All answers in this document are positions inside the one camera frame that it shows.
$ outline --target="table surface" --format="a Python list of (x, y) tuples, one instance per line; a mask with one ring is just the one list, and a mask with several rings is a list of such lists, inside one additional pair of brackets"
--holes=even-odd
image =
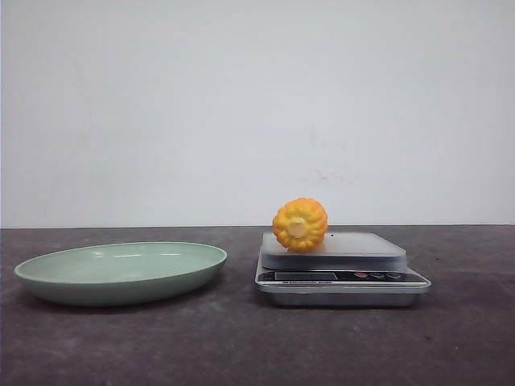
[[(270, 305), (253, 282), (267, 229), (3, 230), (2, 384), (515, 384), (515, 226), (332, 227), (407, 251), (433, 285), (403, 309)], [(229, 258), (205, 287), (138, 306), (54, 305), (13, 274), (44, 253), (166, 240)]]

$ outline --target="silver scale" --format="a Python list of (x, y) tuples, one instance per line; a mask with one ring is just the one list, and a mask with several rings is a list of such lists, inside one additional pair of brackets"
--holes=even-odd
[(279, 306), (411, 306), (431, 286), (404, 249), (364, 232), (328, 233), (309, 253), (289, 252), (267, 232), (256, 284)]

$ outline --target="scale button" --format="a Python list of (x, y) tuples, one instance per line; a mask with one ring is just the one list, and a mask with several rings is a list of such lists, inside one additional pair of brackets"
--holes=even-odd
[(392, 279), (399, 279), (401, 278), (401, 274), (397, 272), (388, 272), (386, 274), (387, 277), (391, 277)]

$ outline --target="plate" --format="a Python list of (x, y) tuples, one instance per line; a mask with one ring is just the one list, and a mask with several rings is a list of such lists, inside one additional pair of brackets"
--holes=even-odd
[(14, 272), (27, 290), (50, 302), (119, 306), (201, 287), (226, 259), (226, 251), (204, 244), (107, 244), (35, 257), (17, 265)]

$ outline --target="kitchen scale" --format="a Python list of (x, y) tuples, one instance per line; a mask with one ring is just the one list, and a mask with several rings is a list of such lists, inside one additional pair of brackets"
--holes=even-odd
[(263, 235), (257, 288), (279, 306), (412, 306), (431, 282), (407, 267), (406, 251), (364, 232), (333, 232), (309, 253)]

